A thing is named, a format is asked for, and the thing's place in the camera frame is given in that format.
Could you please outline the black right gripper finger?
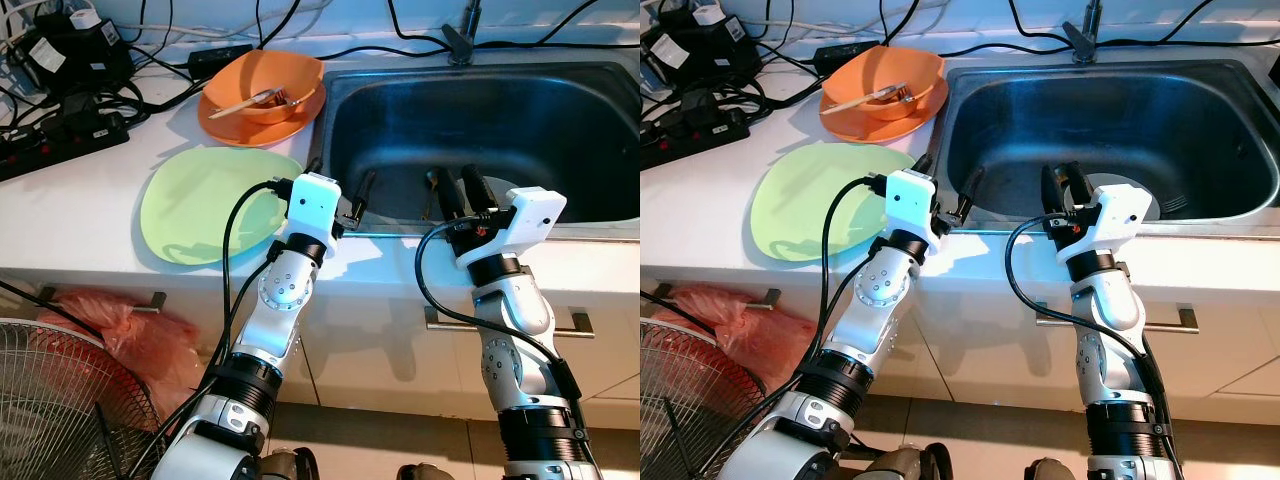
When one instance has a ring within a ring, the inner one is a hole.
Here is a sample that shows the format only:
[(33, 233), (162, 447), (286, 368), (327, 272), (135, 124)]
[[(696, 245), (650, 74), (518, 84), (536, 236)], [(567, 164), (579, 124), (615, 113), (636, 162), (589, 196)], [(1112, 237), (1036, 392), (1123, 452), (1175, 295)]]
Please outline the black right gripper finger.
[(445, 169), (440, 169), (440, 211), (443, 219), (457, 219), (466, 215), (465, 198), (461, 195), (456, 178)]
[(1093, 186), (1087, 179), (1079, 163), (1065, 163), (1060, 165), (1060, 184), (1066, 188), (1064, 206), (1066, 209), (1083, 209), (1094, 202)]
[(1039, 188), (1041, 188), (1041, 204), (1046, 214), (1051, 212), (1066, 212), (1068, 207), (1064, 204), (1065, 189), (1062, 187), (1064, 164), (1059, 165), (1046, 165), (1041, 169), (1039, 174)]
[(468, 206), (474, 212), (486, 212), (498, 209), (497, 197), (475, 164), (468, 164), (461, 169), (461, 179)]

